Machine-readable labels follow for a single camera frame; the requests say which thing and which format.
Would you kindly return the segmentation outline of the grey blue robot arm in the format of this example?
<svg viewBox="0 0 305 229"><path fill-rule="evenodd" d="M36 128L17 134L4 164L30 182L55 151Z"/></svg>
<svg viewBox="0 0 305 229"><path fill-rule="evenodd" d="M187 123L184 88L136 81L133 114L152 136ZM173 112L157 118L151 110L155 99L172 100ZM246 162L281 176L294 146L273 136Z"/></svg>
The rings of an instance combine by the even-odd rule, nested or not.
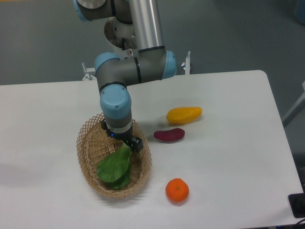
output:
<svg viewBox="0 0 305 229"><path fill-rule="evenodd" d="M95 77L104 114L102 129L107 136L122 140L133 151L143 148L142 139L132 134L132 100L127 87L139 83L171 78L177 63L163 42L158 3L155 0L75 0L77 14L83 21L113 18L113 29L125 48L127 37L122 26L132 26L128 36L136 39L136 54L120 58L113 52L98 55L94 62Z"/></svg>

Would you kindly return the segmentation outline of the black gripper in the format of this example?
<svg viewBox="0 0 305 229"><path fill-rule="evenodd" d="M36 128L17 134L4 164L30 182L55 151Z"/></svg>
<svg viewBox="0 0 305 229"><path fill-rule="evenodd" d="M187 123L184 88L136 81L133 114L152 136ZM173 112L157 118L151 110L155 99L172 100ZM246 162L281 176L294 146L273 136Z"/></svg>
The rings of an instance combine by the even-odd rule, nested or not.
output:
<svg viewBox="0 0 305 229"><path fill-rule="evenodd" d="M134 137L132 135L133 128L130 127L126 132L123 133L115 133L107 128L107 124L105 119L101 121L101 128L106 130L106 135L110 138L114 138L116 140L122 140L126 145L128 145L132 151L139 153L142 150L142 139L139 137Z"/></svg>

